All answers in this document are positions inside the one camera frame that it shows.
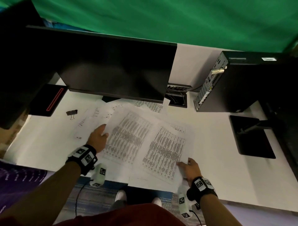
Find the green cloth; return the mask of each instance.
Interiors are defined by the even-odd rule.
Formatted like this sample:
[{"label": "green cloth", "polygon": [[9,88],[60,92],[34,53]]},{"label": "green cloth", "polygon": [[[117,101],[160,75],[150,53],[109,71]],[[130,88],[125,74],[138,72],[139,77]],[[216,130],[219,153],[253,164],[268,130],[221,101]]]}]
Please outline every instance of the green cloth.
[{"label": "green cloth", "polygon": [[[11,5],[18,0],[0,0]],[[41,17],[87,30],[242,51],[282,52],[298,0],[33,0]]]}]

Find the monitor stand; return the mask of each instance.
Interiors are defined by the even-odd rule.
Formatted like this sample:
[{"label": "monitor stand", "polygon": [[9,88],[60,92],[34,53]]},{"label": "monitor stand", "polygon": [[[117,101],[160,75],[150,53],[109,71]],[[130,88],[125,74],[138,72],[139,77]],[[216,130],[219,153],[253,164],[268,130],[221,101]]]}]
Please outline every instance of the monitor stand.
[{"label": "monitor stand", "polygon": [[103,96],[103,98],[102,98],[102,100],[104,101],[104,102],[111,102],[111,101],[114,101],[114,100],[119,100],[119,99],[121,99],[121,98],[118,98],[118,97],[107,97],[107,96]]},{"label": "monitor stand", "polygon": [[230,115],[238,151],[242,155],[276,159],[264,129],[271,129],[269,120]]}]

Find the wrist strap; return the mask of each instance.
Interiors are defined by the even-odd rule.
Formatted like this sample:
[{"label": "wrist strap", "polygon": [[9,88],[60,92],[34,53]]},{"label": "wrist strap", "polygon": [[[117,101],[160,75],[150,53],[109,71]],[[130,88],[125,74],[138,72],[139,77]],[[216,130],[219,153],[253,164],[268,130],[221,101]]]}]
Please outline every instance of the wrist strap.
[{"label": "wrist strap", "polygon": [[85,144],[82,147],[74,150],[66,161],[76,162],[81,168],[81,174],[86,176],[86,174],[94,169],[94,164],[97,162],[96,150],[91,145]]},{"label": "wrist strap", "polygon": [[190,201],[196,200],[198,205],[200,205],[201,198],[207,194],[213,194],[218,197],[210,181],[203,177],[195,178],[191,184],[191,188],[186,193],[187,198]]}]

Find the desk surface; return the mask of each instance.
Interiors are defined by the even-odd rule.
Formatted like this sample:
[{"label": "desk surface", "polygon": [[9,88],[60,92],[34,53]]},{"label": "desk surface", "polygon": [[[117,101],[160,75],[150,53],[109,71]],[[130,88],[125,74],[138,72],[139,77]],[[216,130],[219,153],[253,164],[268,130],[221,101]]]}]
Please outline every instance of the desk surface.
[{"label": "desk surface", "polygon": [[[168,107],[168,115],[193,125],[192,158],[199,164],[218,197],[298,212],[298,182],[271,130],[265,130],[276,159],[240,155],[229,121],[229,113],[196,112],[188,93],[188,108]],[[78,146],[71,136],[77,120],[98,96],[67,91],[51,117],[31,116],[9,147],[4,159],[18,165],[57,171]],[[66,111],[78,109],[75,120]],[[258,105],[242,113],[265,119]]]}]

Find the white sneaker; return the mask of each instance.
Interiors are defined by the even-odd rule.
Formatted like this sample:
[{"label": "white sneaker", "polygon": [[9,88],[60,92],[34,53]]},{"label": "white sneaker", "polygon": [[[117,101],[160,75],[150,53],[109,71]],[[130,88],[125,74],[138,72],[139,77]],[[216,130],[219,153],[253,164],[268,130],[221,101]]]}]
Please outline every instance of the white sneaker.
[{"label": "white sneaker", "polygon": [[116,194],[115,202],[117,200],[127,201],[126,193],[124,190],[119,190]]},{"label": "white sneaker", "polygon": [[162,206],[162,201],[158,197],[154,198],[153,201],[152,201],[152,203],[153,204],[156,204],[156,205],[158,205],[160,207]]}]

